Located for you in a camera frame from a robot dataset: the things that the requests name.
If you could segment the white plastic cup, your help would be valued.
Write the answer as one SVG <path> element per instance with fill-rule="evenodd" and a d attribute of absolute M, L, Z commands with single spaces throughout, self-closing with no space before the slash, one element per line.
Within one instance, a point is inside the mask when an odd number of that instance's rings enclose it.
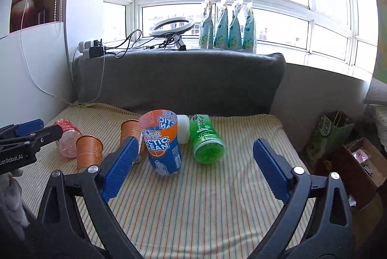
<path fill-rule="evenodd" d="M 177 137 L 179 144 L 187 144 L 190 141 L 190 119 L 187 115 L 177 115 Z"/>

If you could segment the orange paper cup centre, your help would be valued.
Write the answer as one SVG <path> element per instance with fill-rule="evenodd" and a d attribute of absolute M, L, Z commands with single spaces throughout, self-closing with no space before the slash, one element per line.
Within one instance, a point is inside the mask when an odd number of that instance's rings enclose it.
<path fill-rule="evenodd" d="M 130 119 L 121 124 L 120 145 L 122 145 L 127 137 L 135 137 L 138 140 L 138 156 L 134 163 L 141 163 L 146 157 L 146 144 L 137 119 Z"/>

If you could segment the brown cardboard box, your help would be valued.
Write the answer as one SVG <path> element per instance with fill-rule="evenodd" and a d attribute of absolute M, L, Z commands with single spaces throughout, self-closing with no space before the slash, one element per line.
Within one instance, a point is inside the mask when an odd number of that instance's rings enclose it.
<path fill-rule="evenodd" d="M 359 209 L 366 207 L 386 183 L 386 158 L 366 138 L 341 148 L 342 180 Z"/>

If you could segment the red clear plastic cup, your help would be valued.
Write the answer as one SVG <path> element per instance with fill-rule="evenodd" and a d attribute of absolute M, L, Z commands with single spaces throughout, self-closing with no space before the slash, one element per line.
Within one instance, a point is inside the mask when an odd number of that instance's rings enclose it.
<path fill-rule="evenodd" d="M 59 119 L 54 124 L 59 125 L 62 129 L 62 137 L 56 142 L 58 151 L 67 159 L 76 158 L 76 142 L 82 136 L 81 132 L 69 119 Z"/>

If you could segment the striped cushion cover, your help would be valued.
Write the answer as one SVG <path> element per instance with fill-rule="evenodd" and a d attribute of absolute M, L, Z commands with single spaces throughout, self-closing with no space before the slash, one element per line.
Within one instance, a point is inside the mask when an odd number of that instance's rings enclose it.
<path fill-rule="evenodd" d="M 69 119 L 83 134 L 103 143 L 103 157 L 119 146 L 121 124 L 139 119 L 106 104 L 69 106 L 47 125 Z M 180 145 L 181 170 L 160 177 L 148 159 L 133 165 L 109 206 L 144 258 L 247 258 L 268 232 L 283 206 L 253 158 L 253 143 L 266 139 L 292 166 L 304 167 L 275 116 L 212 117 L 226 145 L 224 157 L 200 165 L 190 144 Z M 35 216 L 50 173 L 77 171 L 76 160 L 65 159 L 55 143 L 44 146 L 37 161 L 17 178 L 22 200 Z"/>

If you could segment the orange paper cup left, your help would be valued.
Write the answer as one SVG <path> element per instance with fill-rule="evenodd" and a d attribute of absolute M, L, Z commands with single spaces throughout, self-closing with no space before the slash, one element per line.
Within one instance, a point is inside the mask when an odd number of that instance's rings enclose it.
<path fill-rule="evenodd" d="M 83 135 L 76 142 L 77 172 L 83 172 L 92 165 L 102 162 L 102 142 L 92 135 Z"/>

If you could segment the grey sofa backrest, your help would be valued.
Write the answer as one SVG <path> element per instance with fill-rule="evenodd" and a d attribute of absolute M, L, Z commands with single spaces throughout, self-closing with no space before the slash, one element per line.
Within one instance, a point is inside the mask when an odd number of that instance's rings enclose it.
<path fill-rule="evenodd" d="M 78 101 L 109 104 L 138 114 L 250 116 L 270 112 L 285 74 L 280 53 L 147 49 L 74 62 Z"/>

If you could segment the black power adapter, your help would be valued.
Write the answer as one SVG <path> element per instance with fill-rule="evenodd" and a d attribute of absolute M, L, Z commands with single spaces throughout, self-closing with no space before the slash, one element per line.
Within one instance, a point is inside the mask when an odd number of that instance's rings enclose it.
<path fill-rule="evenodd" d="M 104 46 L 92 46 L 89 48 L 89 58 L 103 57 L 105 55 Z"/>

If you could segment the white power strip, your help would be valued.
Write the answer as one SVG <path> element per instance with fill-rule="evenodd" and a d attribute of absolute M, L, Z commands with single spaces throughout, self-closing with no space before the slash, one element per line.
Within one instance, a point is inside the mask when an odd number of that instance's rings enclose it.
<path fill-rule="evenodd" d="M 83 55 L 84 59 L 90 59 L 90 48 L 98 46 L 98 40 L 79 42 L 77 50 Z"/>

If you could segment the green tea plastic cup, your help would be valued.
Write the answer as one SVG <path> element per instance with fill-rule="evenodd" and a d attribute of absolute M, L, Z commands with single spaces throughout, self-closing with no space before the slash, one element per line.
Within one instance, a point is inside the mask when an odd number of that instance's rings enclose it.
<path fill-rule="evenodd" d="M 195 160 L 200 164 L 213 164 L 226 151 L 223 140 L 215 131 L 208 115 L 195 114 L 190 119 L 190 137 Z"/>

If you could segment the green paper shopping bag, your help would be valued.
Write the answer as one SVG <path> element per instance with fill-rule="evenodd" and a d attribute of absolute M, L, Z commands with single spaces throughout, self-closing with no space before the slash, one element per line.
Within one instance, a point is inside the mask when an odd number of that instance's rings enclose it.
<path fill-rule="evenodd" d="M 342 110 L 324 114 L 306 146 L 308 162 L 312 167 L 326 155 L 334 152 L 349 137 L 354 121 Z"/>

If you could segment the blue orange Arctic Ocean cup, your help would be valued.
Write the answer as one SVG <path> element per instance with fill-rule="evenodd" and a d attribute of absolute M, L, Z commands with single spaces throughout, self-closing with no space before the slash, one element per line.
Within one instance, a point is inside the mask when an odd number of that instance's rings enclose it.
<path fill-rule="evenodd" d="M 179 172 L 182 158 L 177 115 L 170 110 L 152 110 L 142 115 L 139 126 L 154 171 L 162 177 Z"/>

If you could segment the orange paper cup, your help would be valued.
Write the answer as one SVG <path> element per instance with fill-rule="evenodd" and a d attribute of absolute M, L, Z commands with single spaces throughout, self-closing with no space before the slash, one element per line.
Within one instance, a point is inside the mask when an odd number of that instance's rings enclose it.
<path fill-rule="evenodd" d="M 76 142 L 77 172 L 83 172 L 92 165 L 102 162 L 102 142 L 92 135 L 83 135 Z"/>
<path fill-rule="evenodd" d="M 122 145 L 127 137 L 135 137 L 138 140 L 138 156 L 134 163 L 141 163 L 146 157 L 146 144 L 137 119 L 130 119 L 121 124 L 120 145 Z"/>

